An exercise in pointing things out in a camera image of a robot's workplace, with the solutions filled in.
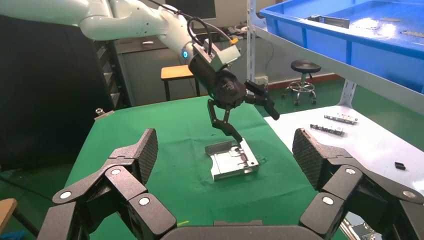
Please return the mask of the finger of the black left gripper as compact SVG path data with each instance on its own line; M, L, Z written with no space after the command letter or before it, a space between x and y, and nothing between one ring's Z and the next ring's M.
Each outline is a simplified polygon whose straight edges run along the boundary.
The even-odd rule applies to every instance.
M222 120L218 119L215 106L224 109L224 117ZM207 109L209 113L210 122L213 128L221 130L226 136L233 137L237 143L243 141L242 136L234 128L233 125L229 123L230 111L232 109L231 105L222 106L216 100L209 99L207 102Z
M246 90L250 92L245 95L245 103L262 106L275 121L280 118L280 114L275 109L275 103L269 96L268 89L263 84L256 84L253 81L247 80L244 85Z

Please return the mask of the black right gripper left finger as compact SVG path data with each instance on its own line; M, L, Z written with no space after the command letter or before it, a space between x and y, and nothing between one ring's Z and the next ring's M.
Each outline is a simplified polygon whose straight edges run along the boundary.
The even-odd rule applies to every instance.
M113 214L138 240L161 239L177 220L146 187L157 155L153 128L135 144L115 149L99 170L53 196L38 239L87 240Z

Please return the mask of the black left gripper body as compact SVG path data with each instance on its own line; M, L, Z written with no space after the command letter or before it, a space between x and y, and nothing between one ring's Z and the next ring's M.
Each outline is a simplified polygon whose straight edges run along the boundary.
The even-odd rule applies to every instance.
M229 70L219 70L209 88L209 95L221 109L234 109L240 106L247 94L246 87Z

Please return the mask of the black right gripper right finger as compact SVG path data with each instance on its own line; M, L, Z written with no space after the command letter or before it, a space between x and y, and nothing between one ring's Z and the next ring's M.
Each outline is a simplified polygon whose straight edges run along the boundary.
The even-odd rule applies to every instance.
M366 169L345 149L319 143L306 129L294 133L293 157L317 191L299 223L331 239L347 213L360 216L384 240L424 237L424 197Z

